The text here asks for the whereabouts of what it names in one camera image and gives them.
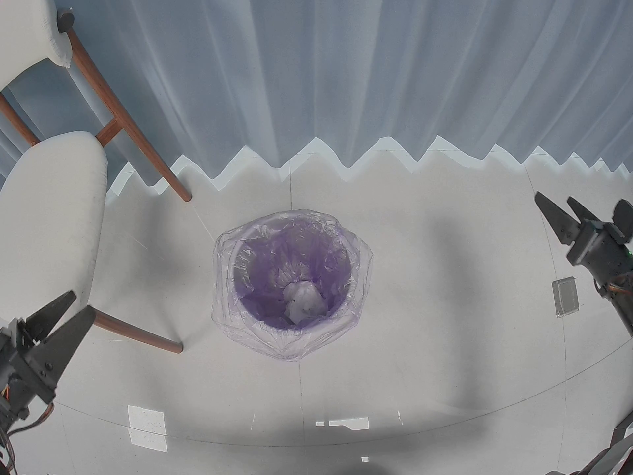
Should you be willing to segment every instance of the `wooden chair frame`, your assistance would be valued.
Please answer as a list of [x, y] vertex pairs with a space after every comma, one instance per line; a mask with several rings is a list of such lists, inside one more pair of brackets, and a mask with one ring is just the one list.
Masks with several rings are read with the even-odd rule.
[[[112, 113], [113, 118], [103, 127], [96, 135], [101, 146], [105, 147], [115, 135], [121, 130], [125, 130], [138, 148], [154, 165], [156, 170], [160, 172], [163, 178], [167, 180], [170, 186], [178, 193], [178, 195], [185, 201], [191, 200], [191, 194], [185, 189], [180, 180], [163, 161], [154, 147], [149, 143], [143, 132], [138, 128], [136, 122], [128, 114], [127, 110], [123, 107], [122, 103], [116, 97], [106, 80], [103, 78], [97, 66], [88, 55], [88, 52], [83, 47], [83, 44], [75, 34], [72, 25], [75, 18], [72, 11], [69, 9], [59, 10], [57, 26], [60, 33], [66, 33], [70, 39], [70, 44], [73, 50], [73, 60], [75, 65], [79, 68], [82, 75], [86, 78], [90, 86], [99, 96], [101, 101], [106, 105], [108, 110]], [[26, 139], [30, 146], [35, 146], [40, 140], [37, 136], [28, 128], [28, 125], [22, 121], [20, 115], [17, 114], [15, 109], [5, 99], [4, 95], [0, 93], [0, 112], [11, 122], [18, 132]], [[150, 344], [169, 352], [181, 353], [183, 350], [182, 343], [172, 341], [170, 339], [158, 336], [151, 332], [147, 332], [143, 329], [137, 328], [127, 322], [115, 319], [107, 313], [103, 313], [93, 308], [96, 313], [94, 325], [102, 329], [106, 329], [112, 333], [119, 334], [124, 337], [135, 339], [142, 343]]]

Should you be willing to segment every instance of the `purple trash bag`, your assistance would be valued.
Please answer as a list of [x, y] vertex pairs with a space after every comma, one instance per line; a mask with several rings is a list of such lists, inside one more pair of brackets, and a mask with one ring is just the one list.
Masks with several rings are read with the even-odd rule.
[[374, 254], [339, 221], [294, 210], [221, 234], [211, 317], [234, 341], [297, 360], [360, 318]]

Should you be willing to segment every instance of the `chair backrest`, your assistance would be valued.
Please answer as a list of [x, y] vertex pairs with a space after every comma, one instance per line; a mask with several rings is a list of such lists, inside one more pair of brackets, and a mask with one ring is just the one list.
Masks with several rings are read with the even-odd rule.
[[53, 0], [0, 0], [0, 44], [0, 90], [45, 58], [70, 67], [73, 56]]

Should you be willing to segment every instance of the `gray-blue curtain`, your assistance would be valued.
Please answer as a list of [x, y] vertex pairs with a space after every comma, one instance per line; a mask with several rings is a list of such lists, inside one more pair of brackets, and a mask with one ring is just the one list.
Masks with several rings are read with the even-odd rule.
[[[351, 165], [392, 136], [418, 159], [436, 134], [483, 158], [633, 170], [633, 0], [55, 0], [170, 165], [215, 177], [248, 145], [280, 166], [313, 137]], [[4, 94], [40, 137], [109, 116], [44, 61]], [[0, 174], [25, 149], [0, 119]], [[158, 176], [126, 136], [107, 148]]]

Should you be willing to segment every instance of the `floor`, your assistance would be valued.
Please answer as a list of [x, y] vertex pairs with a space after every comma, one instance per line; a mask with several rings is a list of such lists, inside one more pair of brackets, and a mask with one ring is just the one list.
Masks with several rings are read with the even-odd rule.
[[[570, 472], [633, 409], [633, 342], [533, 200], [610, 218], [625, 169], [441, 138], [418, 163], [391, 139], [350, 169], [318, 139], [279, 170], [248, 150], [214, 180], [179, 162], [189, 203], [131, 170], [108, 193], [90, 302], [185, 351], [92, 329], [55, 413], [14, 437], [21, 474]], [[374, 271], [360, 323], [283, 362], [212, 323], [213, 243], [298, 208], [357, 233]], [[580, 311], [558, 319], [551, 282], [571, 275]]]

